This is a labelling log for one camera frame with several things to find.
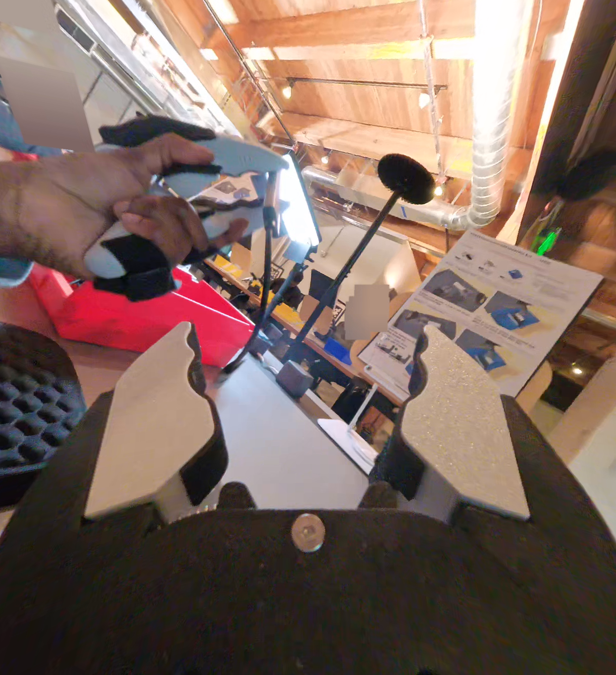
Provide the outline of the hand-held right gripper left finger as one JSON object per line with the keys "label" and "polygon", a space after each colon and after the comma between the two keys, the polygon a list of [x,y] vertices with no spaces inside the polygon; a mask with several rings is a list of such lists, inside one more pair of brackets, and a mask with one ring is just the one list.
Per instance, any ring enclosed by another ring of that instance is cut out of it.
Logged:
{"label": "hand-held right gripper left finger", "polygon": [[193,324],[179,323],[120,377],[84,516],[149,505],[165,523],[217,508],[228,450]]}

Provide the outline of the instruction poster board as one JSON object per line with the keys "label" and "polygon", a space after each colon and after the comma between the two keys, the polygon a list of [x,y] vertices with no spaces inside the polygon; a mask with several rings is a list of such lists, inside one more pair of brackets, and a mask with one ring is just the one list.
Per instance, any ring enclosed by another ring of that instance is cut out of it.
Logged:
{"label": "instruction poster board", "polygon": [[360,352],[365,370],[408,395],[412,355],[433,327],[517,396],[604,281],[603,276],[466,232]]}
{"label": "instruction poster board", "polygon": [[190,202],[192,205],[212,204],[216,207],[262,203],[266,184],[265,177],[257,173],[224,176],[191,198]]}

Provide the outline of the person's left hand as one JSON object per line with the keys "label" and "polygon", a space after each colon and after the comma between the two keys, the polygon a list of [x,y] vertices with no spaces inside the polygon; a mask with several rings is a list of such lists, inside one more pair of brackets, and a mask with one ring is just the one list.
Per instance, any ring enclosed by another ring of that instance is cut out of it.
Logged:
{"label": "person's left hand", "polygon": [[175,163],[211,164],[210,151],[176,134],[111,153],[69,154],[9,166],[17,171],[10,215],[5,216],[6,256],[89,276],[84,255],[119,221],[156,245],[177,265],[192,250],[221,248],[240,240],[243,218],[209,240],[194,209],[182,198],[149,196],[153,176]]}

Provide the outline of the black honeycomb foam pad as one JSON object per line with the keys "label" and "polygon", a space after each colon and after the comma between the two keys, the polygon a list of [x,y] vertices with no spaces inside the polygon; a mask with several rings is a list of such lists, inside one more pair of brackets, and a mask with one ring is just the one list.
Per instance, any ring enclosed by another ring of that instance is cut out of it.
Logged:
{"label": "black honeycomb foam pad", "polygon": [[66,351],[0,323],[0,510],[16,506],[85,413]]}

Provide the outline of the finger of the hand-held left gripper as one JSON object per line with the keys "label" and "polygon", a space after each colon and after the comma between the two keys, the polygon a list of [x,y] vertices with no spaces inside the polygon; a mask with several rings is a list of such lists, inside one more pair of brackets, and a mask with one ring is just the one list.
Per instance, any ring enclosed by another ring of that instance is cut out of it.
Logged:
{"label": "finger of the hand-held left gripper", "polygon": [[244,221],[244,237],[263,229],[263,207],[200,210],[200,220],[208,239],[216,239],[228,232],[235,222]]}
{"label": "finger of the hand-held left gripper", "polygon": [[222,175],[243,175],[253,173],[279,173],[288,168],[284,156],[276,154],[261,144],[228,135],[202,140],[202,147],[213,156],[213,164]]}

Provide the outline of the bright light panel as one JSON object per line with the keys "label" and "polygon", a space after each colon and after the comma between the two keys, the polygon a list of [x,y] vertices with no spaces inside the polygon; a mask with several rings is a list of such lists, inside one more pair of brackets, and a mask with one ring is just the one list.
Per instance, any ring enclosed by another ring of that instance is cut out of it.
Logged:
{"label": "bright light panel", "polygon": [[282,158],[286,167],[278,174],[281,231],[292,241],[316,250],[321,242],[320,228],[296,154],[290,150]]}

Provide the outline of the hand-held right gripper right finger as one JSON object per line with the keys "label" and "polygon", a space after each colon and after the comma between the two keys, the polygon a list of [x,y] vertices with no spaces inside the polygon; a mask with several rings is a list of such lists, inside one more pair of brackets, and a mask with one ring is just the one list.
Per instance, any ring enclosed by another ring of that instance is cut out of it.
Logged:
{"label": "hand-held right gripper right finger", "polygon": [[530,507],[500,391],[438,328],[419,336],[391,437],[370,472],[393,505],[446,524],[461,507],[527,521]]}

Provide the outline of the small grey box device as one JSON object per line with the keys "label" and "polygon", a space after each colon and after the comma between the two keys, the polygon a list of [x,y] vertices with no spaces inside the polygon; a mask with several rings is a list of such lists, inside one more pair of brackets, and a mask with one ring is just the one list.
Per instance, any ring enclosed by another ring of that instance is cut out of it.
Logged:
{"label": "small grey box device", "polygon": [[295,400],[301,399],[313,382],[313,376],[292,360],[285,362],[276,375],[276,383]]}

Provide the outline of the row of yellow bins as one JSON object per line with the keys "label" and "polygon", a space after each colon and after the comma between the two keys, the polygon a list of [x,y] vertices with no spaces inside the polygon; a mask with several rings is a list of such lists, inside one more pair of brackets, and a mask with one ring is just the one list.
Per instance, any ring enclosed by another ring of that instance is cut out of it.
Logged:
{"label": "row of yellow bins", "polygon": [[[228,292],[231,302],[235,298],[242,296],[239,302],[245,310],[250,310],[254,313],[260,309],[263,286],[262,278],[219,255],[216,255],[208,265],[220,274],[224,282],[232,285],[233,290]],[[298,308],[290,303],[291,300],[296,298],[298,299],[298,304],[300,304],[303,298],[302,293],[297,291],[297,294],[295,294],[291,289],[287,289],[283,293],[280,302],[273,309],[271,318],[278,319],[281,323],[285,322],[296,327],[302,327],[304,320],[301,318]]]}

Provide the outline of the red plastic bin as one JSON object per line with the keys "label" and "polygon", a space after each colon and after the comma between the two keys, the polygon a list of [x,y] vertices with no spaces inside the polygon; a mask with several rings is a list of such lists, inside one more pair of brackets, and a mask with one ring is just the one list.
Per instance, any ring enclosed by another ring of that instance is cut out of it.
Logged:
{"label": "red plastic bin", "polygon": [[248,342],[254,325],[204,281],[174,272],[177,291],[144,302],[73,285],[57,271],[34,265],[28,278],[61,338],[144,352],[182,322],[193,324],[205,365],[225,367]]}

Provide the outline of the silver air duct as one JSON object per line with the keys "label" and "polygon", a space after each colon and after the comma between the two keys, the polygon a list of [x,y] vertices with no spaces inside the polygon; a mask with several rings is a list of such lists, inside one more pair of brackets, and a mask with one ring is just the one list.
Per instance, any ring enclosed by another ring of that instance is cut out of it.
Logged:
{"label": "silver air duct", "polygon": [[481,229],[500,212],[532,12],[533,1],[475,2],[471,202],[435,198],[412,206],[411,220],[455,232]]}

